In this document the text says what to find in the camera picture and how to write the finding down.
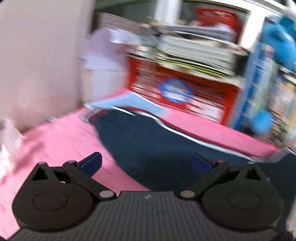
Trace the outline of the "white and navy jacket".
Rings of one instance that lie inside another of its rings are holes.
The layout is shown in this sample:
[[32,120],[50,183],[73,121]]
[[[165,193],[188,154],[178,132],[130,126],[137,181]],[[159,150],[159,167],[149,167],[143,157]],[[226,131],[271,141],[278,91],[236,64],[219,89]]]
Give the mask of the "white and navy jacket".
[[295,229],[295,153],[278,149],[243,133],[198,121],[198,134],[188,132],[148,111],[131,107],[93,109],[82,120],[94,126],[98,138],[117,165],[154,191],[182,191],[200,176],[194,153],[232,166],[255,162],[283,199],[279,228]]

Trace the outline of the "pink bunny table mat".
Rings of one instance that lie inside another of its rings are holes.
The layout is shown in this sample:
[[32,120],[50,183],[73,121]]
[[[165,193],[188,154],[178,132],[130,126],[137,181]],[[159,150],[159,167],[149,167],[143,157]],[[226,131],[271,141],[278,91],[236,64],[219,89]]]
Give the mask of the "pink bunny table mat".
[[[199,135],[216,144],[225,145],[248,156],[266,157],[276,151],[276,147],[261,142],[226,126],[221,126],[196,115],[167,107],[163,120]],[[94,179],[116,193],[122,190],[145,191],[146,188],[130,178],[114,162],[99,141],[92,125],[81,121],[86,111],[81,108],[62,118],[42,124],[23,135],[23,143],[18,153],[19,169],[1,183],[1,236],[8,238],[18,230],[11,205],[23,182],[38,162],[49,166],[61,166],[68,160],[79,161],[93,152],[100,152],[103,166]]]

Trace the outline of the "blue plush ball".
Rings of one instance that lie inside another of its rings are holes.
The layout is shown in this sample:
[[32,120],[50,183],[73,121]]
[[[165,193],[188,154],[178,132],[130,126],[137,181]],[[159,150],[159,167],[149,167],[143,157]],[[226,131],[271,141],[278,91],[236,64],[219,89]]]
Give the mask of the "blue plush ball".
[[267,110],[260,110],[252,119],[250,128],[256,135],[268,133],[273,126],[273,115]]

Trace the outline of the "red plastic crate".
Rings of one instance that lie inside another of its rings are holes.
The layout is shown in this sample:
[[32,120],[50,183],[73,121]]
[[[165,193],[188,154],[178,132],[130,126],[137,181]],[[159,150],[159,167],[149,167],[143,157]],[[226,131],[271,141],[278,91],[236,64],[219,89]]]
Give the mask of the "red plastic crate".
[[239,87],[165,68],[149,60],[128,58],[129,90],[173,108],[225,125]]

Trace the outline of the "row of upright books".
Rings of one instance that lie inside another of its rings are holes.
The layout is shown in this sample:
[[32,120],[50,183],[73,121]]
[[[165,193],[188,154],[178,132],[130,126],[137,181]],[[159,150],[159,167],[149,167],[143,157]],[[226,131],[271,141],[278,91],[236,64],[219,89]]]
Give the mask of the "row of upright books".
[[[236,100],[229,127],[279,148],[295,145],[295,72],[274,61],[274,50],[257,43],[250,53],[243,78],[245,85]],[[256,135],[250,128],[260,110],[273,115],[271,130]]]

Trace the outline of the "light blue notebook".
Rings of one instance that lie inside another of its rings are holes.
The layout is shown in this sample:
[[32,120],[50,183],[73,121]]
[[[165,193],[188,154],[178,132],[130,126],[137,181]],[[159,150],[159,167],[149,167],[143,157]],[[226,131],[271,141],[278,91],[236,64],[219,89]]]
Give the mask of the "light blue notebook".
[[140,96],[134,92],[128,92],[118,97],[107,98],[103,100],[88,102],[83,104],[84,107],[89,109],[94,108],[106,108],[110,109],[111,107],[131,107],[142,109],[153,113],[155,115],[165,115],[169,111],[166,108],[161,107],[158,104],[153,103],[152,101]]

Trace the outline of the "stack of papers and booklets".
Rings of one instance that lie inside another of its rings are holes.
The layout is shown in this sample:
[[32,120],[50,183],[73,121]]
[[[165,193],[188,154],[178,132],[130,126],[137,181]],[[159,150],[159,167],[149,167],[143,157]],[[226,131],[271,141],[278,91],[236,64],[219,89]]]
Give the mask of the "stack of papers and booklets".
[[235,32],[227,25],[155,21],[141,29],[141,44],[128,47],[128,56],[243,89],[245,79],[239,68],[248,53],[234,43]]

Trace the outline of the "blue plush toy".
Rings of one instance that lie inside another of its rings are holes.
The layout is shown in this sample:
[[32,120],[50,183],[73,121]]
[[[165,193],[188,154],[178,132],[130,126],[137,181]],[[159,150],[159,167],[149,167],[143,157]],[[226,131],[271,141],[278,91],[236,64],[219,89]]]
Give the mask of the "blue plush toy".
[[263,25],[260,41],[274,49],[274,61],[295,72],[295,15]]

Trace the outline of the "red upper basket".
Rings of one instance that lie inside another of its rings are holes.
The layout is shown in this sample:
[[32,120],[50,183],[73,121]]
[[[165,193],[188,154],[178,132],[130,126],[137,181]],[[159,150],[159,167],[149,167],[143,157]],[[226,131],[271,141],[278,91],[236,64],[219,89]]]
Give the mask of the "red upper basket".
[[242,27],[237,13],[227,9],[195,8],[195,15],[201,26],[227,25],[235,33],[234,43],[238,42]]

